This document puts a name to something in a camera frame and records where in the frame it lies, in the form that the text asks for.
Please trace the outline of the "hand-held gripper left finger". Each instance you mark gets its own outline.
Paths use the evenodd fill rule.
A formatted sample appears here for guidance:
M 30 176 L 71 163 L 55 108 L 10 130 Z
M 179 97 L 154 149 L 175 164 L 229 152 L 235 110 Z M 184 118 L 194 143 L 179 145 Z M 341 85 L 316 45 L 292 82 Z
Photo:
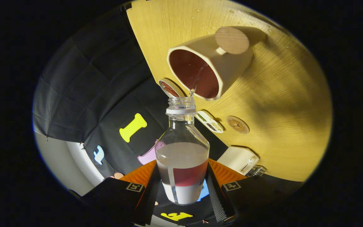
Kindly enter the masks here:
M 151 223 L 159 183 L 154 160 L 120 179 L 108 177 L 82 201 L 115 226 L 147 225 Z

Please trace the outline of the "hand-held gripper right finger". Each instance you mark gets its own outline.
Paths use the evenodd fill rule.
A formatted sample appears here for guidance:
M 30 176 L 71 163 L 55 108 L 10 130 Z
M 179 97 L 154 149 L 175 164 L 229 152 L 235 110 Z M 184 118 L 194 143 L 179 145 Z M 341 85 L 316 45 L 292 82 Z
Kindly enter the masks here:
M 289 196 L 264 177 L 246 177 L 212 159 L 208 159 L 206 183 L 216 221 L 223 225 L 261 221 Z

